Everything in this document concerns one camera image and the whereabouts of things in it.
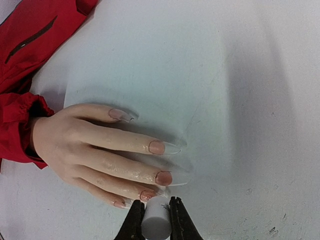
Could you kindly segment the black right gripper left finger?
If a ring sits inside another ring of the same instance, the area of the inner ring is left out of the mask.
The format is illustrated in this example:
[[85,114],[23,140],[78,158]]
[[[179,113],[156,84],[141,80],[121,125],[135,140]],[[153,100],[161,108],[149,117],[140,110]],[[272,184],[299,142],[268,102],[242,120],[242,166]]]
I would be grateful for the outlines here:
[[142,234],[144,215],[145,204],[140,200],[134,200],[114,240],[145,240]]

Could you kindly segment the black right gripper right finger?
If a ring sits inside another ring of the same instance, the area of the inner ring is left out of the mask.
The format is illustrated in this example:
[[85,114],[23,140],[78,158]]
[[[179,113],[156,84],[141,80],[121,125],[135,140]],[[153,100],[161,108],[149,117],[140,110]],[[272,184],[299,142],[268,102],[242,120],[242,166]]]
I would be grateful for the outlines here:
[[182,199],[171,197],[170,202],[171,240],[203,240],[193,223]]

